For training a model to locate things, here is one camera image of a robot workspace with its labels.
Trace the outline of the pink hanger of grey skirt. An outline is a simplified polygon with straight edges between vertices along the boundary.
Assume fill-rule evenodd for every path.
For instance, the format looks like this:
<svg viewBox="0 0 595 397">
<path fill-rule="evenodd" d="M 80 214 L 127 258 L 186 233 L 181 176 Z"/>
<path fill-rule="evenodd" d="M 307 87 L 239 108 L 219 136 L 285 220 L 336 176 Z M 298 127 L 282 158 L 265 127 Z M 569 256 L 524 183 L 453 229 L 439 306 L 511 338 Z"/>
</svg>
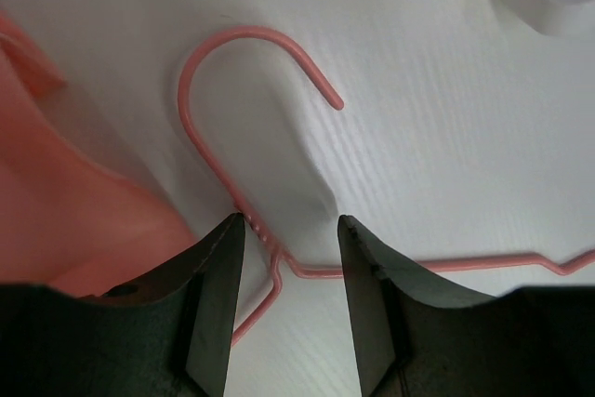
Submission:
<svg viewBox="0 0 595 397">
<path fill-rule="evenodd" d="M 318 89 L 326 102 L 335 110 L 345 107 L 344 100 L 324 76 L 308 53 L 291 37 L 271 28 L 263 26 L 235 26 L 216 32 L 200 44 L 183 65 L 178 79 L 178 116 L 189 140 L 204 159 L 209 168 L 223 185 L 233 200 L 235 208 L 243 214 L 252 232 L 258 237 L 270 254 L 269 275 L 272 287 L 268 295 L 261 300 L 255 309 L 233 331 L 231 344 L 236 345 L 240 339 L 267 312 L 283 289 L 283 278 L 280 264 L 287 264 L 291 272 L 298 278 L 306 280 L 341 279 L 343 270 L 337 268 L 316 269 L 298 261 L 271 228 L 264 218 L 249 203 L 241 189 L 226 172 L 216 155 L 209 149 L 192 118 L 190 93 L 192 79 L 199 65 L 217 48 L 239 39 L 258 39 L 271 42 L 289 54 L 312 84 Z M 594 262 L 594 251 L 587 250 L 562 263 L 555 262 L 535 252 L 507 255 L 492 255 L 467 258 L 423 259 L 418 264 L 432 272 L 481 271 L 528 265 L 541 266 L 557 275 L 566 276 L 579 271 Z"/>
</svg>

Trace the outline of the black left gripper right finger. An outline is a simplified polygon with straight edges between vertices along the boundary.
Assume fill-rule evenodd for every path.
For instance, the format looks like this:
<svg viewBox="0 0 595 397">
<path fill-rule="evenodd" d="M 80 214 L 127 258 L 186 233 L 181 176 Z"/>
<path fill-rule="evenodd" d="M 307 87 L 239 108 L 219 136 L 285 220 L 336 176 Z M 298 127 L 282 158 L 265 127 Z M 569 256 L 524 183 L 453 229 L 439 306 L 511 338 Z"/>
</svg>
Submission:
<svg viewBox="0 0 595 397">
<path fill-rule="evenodd" d="M 590 396 L 594 290 L 466 288 L 337 225 L 360 389 L 365 396 Z"/>
</svg>

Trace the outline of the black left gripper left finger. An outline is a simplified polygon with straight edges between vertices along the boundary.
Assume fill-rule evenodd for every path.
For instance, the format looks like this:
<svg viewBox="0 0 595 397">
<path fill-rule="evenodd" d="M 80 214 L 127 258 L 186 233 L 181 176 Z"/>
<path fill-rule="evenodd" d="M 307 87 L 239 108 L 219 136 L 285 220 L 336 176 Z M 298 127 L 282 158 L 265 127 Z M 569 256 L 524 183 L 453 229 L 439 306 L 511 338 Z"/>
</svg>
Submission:
<svg viewBox="0 0 595 397">
<path fill-rule="evenodd" d="M 225 390 L 245 221 L 101 296 L 1 287 L 5 396 L 220 396 Z"/>
</svg>

